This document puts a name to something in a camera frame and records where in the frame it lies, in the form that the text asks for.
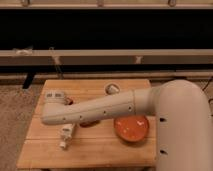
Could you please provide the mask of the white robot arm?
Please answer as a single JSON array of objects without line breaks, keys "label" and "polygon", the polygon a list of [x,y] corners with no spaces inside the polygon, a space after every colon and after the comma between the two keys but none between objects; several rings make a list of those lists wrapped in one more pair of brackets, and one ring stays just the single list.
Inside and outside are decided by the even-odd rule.
[{"label": "white robot arm", "polygon": [[156,117],[156,171],[213,171],[213,114],[204,91],[187,80],[134,89],[68,105],[65,93],[45,94],[45,125],[129,115]]}]

